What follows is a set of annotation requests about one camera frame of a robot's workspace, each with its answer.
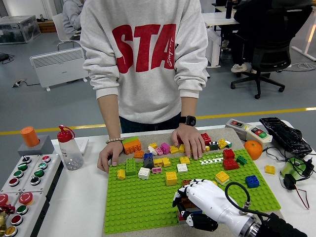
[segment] yellow floor stripe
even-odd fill
[[[305,112],[305,111],[315,111],[316,107],[309,108],[297,108],[297,109],[287,109],[287,110],[270,110],[270,111],[258,111],[258,112],[247,112],[247,113],[235,113],[235,114],[224,114],[224,115],[207,115],[207,116],[197,116],[197,119],[218,119],[218,118],[235,118],[240,116],[253,116],[253,115],[268,115],[268,114],[284,114],[284,113],[294,113],[294,112]],[[105,127],[104,124],[93,124],[93,125],[83,125],[83,126],[71,126],[70,129],[86,129],[86,128],[98,128]],[[58,127],[54,128],[41,128],[35,129],[35,132],[53,132],[59,131]],[[8,131],[0,132],[0,136],[3,135],[14,135],[20,134],[20,131]]]

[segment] sneaker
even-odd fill
[[[233,65],[231,71],[232,73],[242,73],[247,71],[247,66],[243,63],[241,66],[238,64]]]
[[[229,40],[227,40],[227,39],[223,40],[223,42],[222,42],[222,50],[227,49],[228,44],[229,44]]]

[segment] orange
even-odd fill
[[[249,153],[252,160],[258,159],[262,154],[262,146],[256,141],[247,141],[243,145],[246,151]]]

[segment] beaded bracelet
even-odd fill
[[[109,139],[105,143],[108,144],[110,142],[117,142],[117,141],[123,141],[123,140],[124,140],[124,138],[119,137],[119,138]]]

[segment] human hand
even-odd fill
[[[205,143],[200,132],[195,127],[181,123],[171,134],[175,147],[179,145],[178,137],[180,137],[186,148],[187,157],[191,157],[191,147],[194,159],[202,157],[202,151],[205,151]]]
[[[98,168],[109,173],[109,160],[112,159],[112,165],[117,166],[122,151],[123,144],[121,141],[108,143],[99,154]]]

